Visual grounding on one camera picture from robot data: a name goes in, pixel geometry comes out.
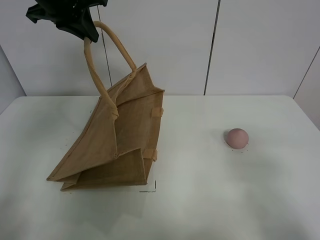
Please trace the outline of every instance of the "tan bag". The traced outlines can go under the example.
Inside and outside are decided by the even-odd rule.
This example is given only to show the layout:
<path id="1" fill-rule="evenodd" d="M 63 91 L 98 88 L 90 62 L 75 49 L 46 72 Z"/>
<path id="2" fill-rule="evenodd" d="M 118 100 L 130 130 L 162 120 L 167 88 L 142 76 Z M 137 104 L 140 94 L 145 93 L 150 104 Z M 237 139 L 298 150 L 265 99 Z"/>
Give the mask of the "tan bag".
<path id="1" fill-rule="evenodd" d="M 146 64 L 137 69 L 117 36 L 102 22 L 132 69 L 108 91 L 98 77 L 88 38 L 84 55 L 101 97 L 83 132 L 47 178 L 63 182 L 62 191 L 109 186 L 146 185 L 163 114 L 164 90 L 153 85 Z"/>

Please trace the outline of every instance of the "pink egg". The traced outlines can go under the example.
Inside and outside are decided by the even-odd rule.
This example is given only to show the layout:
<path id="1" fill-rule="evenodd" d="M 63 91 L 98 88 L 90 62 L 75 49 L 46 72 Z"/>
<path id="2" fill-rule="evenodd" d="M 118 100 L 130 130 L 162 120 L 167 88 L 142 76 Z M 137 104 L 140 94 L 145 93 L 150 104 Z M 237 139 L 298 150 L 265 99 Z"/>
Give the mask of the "pink egg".
<path id="1" fill-rule="evenodd" d="M 227 134 L 226 142 L 233 149 L 243 149 L 249 142 L 249 135 L 243 129 L 234 128 Z"/>

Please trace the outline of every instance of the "tabletop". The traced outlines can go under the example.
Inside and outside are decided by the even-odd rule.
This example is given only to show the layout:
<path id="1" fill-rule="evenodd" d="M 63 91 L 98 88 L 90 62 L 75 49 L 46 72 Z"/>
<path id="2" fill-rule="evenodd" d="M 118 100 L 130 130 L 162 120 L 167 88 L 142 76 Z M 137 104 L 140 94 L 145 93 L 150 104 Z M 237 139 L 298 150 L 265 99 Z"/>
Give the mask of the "tabletop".
<path id="1" fill-rule="evenodd" d="M 97 101 L 20 97 L 0 115 L 0 239 L 320 239 L 320 132 L 291 98 L 165 96 L 147 186 L 61 192 L 46 178 Z"/>

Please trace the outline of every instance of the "egg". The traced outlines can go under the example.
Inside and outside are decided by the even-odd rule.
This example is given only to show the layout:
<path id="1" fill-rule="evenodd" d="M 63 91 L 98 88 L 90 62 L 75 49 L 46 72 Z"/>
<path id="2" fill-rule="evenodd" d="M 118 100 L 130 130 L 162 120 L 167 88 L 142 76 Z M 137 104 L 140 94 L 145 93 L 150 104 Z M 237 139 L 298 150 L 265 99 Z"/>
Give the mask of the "egg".
<path id="1" fill-rule="evenodd" d="M 233 149 L 243 149 L 249 142 L 249 135 L 243 129 L 234 128 L 228 132 L 226 142 Z"/>

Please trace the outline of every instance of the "rope handle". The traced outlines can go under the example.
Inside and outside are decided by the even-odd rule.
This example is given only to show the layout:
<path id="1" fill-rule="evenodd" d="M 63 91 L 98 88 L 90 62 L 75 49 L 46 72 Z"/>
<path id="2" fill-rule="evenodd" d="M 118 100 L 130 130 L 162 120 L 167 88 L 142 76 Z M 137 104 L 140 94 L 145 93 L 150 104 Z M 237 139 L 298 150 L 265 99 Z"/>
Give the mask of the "rope handle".
<path id="1" fill-rule="evenodd" d="M 115 93 L 115 96 L 118 96 L 118 94 L 121 93 L 129 85 L 132 79 L 136 76 L 137 67 L 134 61 L 131 59 L 125 47 L 122 45 L 118 37 L 115 35 L 115 33 L 107 25 L 105 25 L 100 21 L 94 21 L 93 23 L 96 28 L 100 28 L 106 34 L 108 34 L 108 36 L 111 38 L 115 46 L 119 49 L 121 55 L 124 57 L 125 61 L 128 63 L 128 65 L 132 70 L 132 73 L 128 76 L 128 78 L 124 81 L 122 86 Z M 96 72 L 95 65 L 92 59 L 92 54 L 91 54 L 91 40 L 87 37 L 84 38 L 84 56 L 85 56 L 86 64 L 88 65 L 88 68 L 89 68 L 90 75 L 92 77 L 92 80 L 96 88 L 98 89 L 101 97 L 105 99 L 105 101 L 107 102 L 111 110 L 113 119 L 117 119 L 117 117 L 119 116 L 117 106 L 110 98 L 107 90 L 105 89 L 104 84 L 102 83 L 100 77 Z"/>

